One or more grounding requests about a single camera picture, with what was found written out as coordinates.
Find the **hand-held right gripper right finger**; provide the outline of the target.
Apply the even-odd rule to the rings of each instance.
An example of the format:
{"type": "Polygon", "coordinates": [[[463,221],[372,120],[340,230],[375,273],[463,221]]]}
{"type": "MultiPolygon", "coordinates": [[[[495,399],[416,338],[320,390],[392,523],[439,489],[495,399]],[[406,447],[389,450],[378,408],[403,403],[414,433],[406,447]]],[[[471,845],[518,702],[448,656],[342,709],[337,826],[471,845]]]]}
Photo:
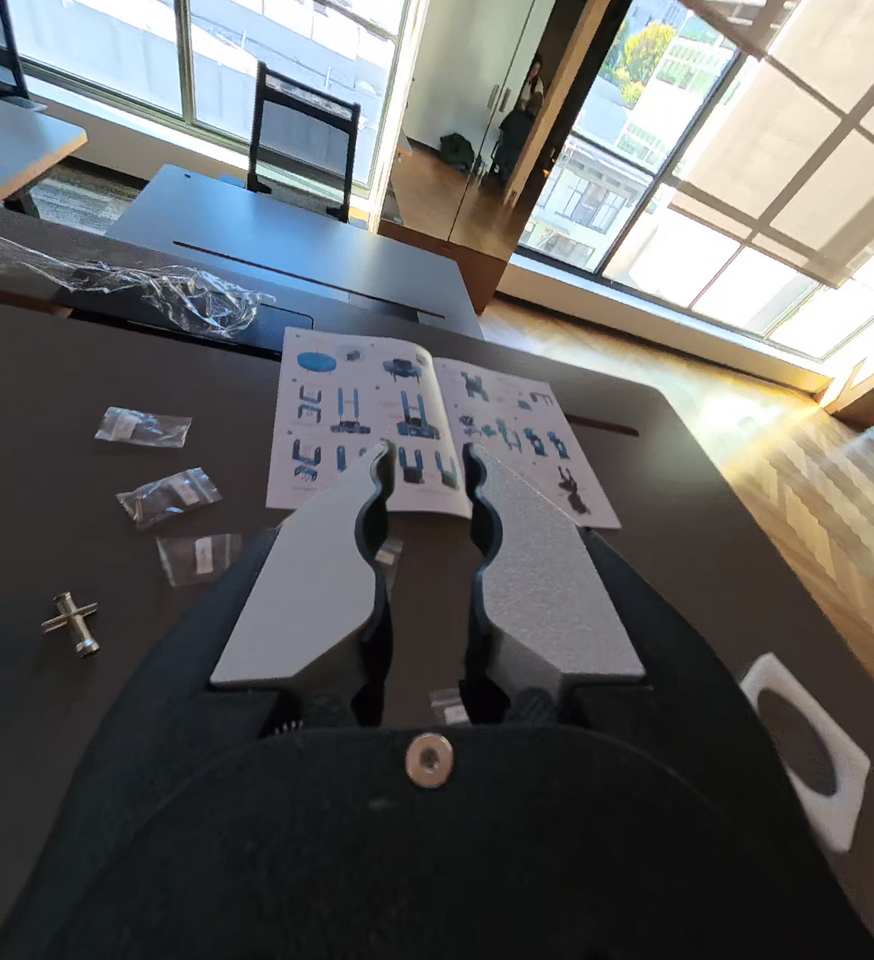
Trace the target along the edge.
{"type": "Polygon", "coordinates": [[[576,689],[644,683],[580,527],[483,445],[465,444],[463,458],[481,554],[463,680],[469,721],[500,723],[527,692],[559,712],[576,689]]]}

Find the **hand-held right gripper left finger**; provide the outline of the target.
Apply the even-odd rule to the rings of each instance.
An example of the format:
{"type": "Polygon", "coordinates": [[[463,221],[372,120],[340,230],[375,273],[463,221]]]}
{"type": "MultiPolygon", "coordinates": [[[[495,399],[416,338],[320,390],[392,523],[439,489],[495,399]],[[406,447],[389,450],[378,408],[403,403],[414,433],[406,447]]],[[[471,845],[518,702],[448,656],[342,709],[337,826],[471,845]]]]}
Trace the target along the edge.
{"type": "Polygon", "coordinates": [[[328,698],[380,725],[393,658],[386,575],[395,445],[381,440],[278,527],[211,674],[214,690],[328,698]]]}

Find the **dark desk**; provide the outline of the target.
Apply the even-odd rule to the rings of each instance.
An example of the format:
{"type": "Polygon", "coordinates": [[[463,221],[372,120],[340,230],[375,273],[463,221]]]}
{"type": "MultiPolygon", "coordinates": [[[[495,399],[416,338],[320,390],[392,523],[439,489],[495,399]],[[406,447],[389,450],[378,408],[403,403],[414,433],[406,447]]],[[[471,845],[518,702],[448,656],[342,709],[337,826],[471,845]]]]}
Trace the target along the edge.
{"type": "Polygon", "coordinates": [[[874,957],[874,681],[658,391],[529,361],[623,523],[585,534],[647,664],[561,723],[449,727],[433,790],[404,754],[465,671],[469,522],[402,514],[382,725],[276,734],[292,696],[215,692],[210,646],[259,566],[278,363],[0,304],[0,956],[874,957]],[[109,406],[190,417],[181,449],[95,440],[109,406]],[[137,530],[115,495],[200,467],[222,501],[137,530]],[[239,533],[172,587],[155,539],[239,533]],[[41,634],[98,602],[97,654],[41,634]],[[783,769],[820,738],[740,681],[774,653],[870,757],[847,853],[783,769]]]}

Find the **grey desk with slot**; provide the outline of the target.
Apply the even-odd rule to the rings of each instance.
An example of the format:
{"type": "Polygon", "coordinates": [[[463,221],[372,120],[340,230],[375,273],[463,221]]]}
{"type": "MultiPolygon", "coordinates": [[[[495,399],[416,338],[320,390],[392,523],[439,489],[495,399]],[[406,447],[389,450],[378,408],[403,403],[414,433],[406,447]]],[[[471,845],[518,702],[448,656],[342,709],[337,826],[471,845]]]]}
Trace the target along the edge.
{"type": "Polygon", "coordinates": [[[25,247],[115,265],[181,265],[263,294],[257,320],[233,339],[177,329],[125,294],[68,294],[40,279],[0,277],[0,303],[117,327],[139,327],[202,346],[275,359],[292,325],[424,346],[419,323],[482,341],[456,262],[263,194],[163,166],[100,236],[0,206],[0,236],[25,247]]]}
{"type": "Polygon", "coordinates": [[[86,140],[80,126],[0,101],[0,205],[38,182],[86,140]]]}

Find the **open instruction booklet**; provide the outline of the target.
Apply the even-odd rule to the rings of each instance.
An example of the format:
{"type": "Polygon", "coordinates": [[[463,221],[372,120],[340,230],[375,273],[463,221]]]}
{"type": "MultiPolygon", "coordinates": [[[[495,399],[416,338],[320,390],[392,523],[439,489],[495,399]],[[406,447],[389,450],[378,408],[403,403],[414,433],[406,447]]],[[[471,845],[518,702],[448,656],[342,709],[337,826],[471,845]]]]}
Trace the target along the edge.
{"type": "Polygon", "coordinates": [[[480,444],[579,526],[621,528],[550,383],[412,342],[287,329],[266,506],[298,509],[382,440],[391,512],[469,519],[462,456],[480,444]]]}

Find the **metal cross wrench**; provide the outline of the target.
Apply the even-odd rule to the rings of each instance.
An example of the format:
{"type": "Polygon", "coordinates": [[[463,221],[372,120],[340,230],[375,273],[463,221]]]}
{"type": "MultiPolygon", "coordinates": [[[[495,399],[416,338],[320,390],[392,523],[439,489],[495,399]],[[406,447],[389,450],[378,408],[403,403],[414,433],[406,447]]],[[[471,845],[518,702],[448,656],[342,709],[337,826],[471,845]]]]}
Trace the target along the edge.
{"type": "Polygon", "coordinates": [[[42,635],[57,631],[69,631],[74,653],[80,659],[93,657],[100,650],[99,642],[87,622],[99,609],[98,602],[78,604],[70,591],[53,598],[55,615],[40,624],[42,635]]]}

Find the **crumpled clear plastic wrap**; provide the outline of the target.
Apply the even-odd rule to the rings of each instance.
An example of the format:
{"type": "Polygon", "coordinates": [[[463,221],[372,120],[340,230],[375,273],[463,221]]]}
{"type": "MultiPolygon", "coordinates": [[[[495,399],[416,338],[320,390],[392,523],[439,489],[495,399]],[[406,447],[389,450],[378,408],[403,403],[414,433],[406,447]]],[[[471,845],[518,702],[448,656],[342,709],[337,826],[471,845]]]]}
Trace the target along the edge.
{"type": "Polygon", "coordinates": [[[0,278],[41,280],[68,294],[131,294],[187,333],[233,339],[258,318],[263,294],[195,267],[138,267],[55,255],[0,236],[0,278]]]}

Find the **white square foam with hole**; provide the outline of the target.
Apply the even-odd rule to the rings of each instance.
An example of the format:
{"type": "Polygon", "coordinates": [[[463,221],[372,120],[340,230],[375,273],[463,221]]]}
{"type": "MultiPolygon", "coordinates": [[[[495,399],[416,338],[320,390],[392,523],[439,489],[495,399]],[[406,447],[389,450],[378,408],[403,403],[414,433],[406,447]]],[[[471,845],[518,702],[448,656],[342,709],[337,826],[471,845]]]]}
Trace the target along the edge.
{"type": "Polygon", "coordinates": [[[740,689],[754,710],[762,693],[775,693],[803,716],[822,741],[834,771],[832,793],[810,786],[785,759],[781,763],[819,841],[832,852],[848,853],[872,769],[870,757],[774,653],[754,661],[740,689]]]}

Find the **wooden shelf cabinet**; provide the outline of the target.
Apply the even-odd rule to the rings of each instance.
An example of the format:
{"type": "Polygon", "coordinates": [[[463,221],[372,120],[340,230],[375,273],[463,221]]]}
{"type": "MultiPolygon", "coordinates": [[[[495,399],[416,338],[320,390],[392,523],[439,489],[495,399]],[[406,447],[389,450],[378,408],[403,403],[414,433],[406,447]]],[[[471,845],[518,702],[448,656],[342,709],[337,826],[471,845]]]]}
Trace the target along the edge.
{"type": "Polygon", "coordinates": [[[427,2],[414,73],[377,231],[505,261],[530,220],[563,136],[561,115],[604,52],[610,2],[427,2]],[[439,159],[457,133],[469,175],[439,159]]]}

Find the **beige roller window blind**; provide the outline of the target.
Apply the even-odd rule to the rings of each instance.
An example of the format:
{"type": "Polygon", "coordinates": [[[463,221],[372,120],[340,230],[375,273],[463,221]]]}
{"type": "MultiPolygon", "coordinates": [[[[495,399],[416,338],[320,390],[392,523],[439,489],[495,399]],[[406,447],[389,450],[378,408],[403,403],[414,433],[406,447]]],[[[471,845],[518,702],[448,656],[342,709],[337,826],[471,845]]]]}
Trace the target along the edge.
{"type": "Polygon", "coordinates": [[[838,288],[874,255],[874,1],[691,2],[747,56],[670,207],[838,288]]]}

